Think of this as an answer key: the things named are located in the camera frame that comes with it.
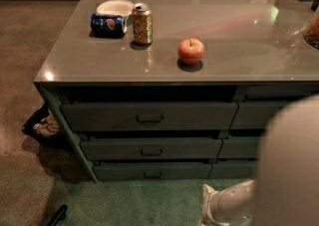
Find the can lid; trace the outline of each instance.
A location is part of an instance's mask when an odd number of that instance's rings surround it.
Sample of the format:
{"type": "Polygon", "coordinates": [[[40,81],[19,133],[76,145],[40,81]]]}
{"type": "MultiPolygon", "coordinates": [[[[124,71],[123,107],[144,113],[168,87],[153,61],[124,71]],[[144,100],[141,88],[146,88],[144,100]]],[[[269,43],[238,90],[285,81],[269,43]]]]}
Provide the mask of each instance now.
{"type": "Polygon", "coordinates": [[[147,11],[149,10],[151,7],[149,4],[147,3],[143,3],[143,2],[140,2],[140,3],[137,3],[134,5],[134,9],[137,10],[137,11],[147,11]]]}

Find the blue can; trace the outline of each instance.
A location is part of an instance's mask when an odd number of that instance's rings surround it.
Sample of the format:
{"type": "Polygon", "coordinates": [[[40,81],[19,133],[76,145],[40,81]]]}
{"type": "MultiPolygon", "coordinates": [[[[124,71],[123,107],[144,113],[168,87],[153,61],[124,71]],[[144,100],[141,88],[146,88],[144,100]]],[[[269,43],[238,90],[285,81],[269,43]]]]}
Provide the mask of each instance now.
{"type": "Polygon", "coordinates": [[[127,21],[121,15],[91,16],[91,29],[97,36],[122,37],[127,33],[127,21]]]}

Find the green floor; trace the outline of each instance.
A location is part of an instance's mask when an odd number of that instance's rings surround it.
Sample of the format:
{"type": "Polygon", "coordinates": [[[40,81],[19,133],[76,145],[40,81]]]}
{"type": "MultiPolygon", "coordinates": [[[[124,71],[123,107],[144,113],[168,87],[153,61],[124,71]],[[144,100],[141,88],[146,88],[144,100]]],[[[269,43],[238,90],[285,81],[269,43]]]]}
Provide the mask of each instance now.
{"type": "Polygon", "coordinates": [[[0,225],[182,225],[200,218],[201,186],[221,190],[243,179],[93,183],[73,154],[21,131],[42,104],[32,81],[76,1],[0,1],[0,225]]]}

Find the white robot part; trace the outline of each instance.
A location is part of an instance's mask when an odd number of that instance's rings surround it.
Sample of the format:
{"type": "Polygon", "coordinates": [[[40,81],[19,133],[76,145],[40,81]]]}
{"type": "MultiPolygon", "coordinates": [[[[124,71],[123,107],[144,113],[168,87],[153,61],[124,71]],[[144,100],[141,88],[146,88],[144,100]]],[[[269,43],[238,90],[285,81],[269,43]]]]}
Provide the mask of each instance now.
{"type": "Polygon", "coordinates": [[[204,186],[202,225],[244,226],[251,223],[255,182],[249,180],[221,192],[204,186]]]}

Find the drawer handle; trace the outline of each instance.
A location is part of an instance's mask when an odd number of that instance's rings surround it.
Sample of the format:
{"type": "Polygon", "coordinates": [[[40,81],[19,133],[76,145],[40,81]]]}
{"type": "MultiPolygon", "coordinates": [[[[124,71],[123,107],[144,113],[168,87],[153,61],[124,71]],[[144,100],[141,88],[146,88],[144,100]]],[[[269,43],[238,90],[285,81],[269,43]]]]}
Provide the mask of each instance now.
{"type": "Polygon", "coordinates": [[[143,149],[141,149],[141,155],[142,156],[160,156],[162,155],[162,149],[156,152],[144,152],[143,149]]]}
{"type": "Polygon", "coordinates": [[[161,171],[159,173],[152,173],[150,175],[147,175],[145,172],[143,172],[144,178],[148,179],[155,179],[155,178],[161,178],[161,171]]]}
{"type": "Polygon", "coordinates": [[[144,115],[137,115],[137,122],[138,123],[157,123],[162,122],[163,116],[158,114],[144,114],[144,115]]]}

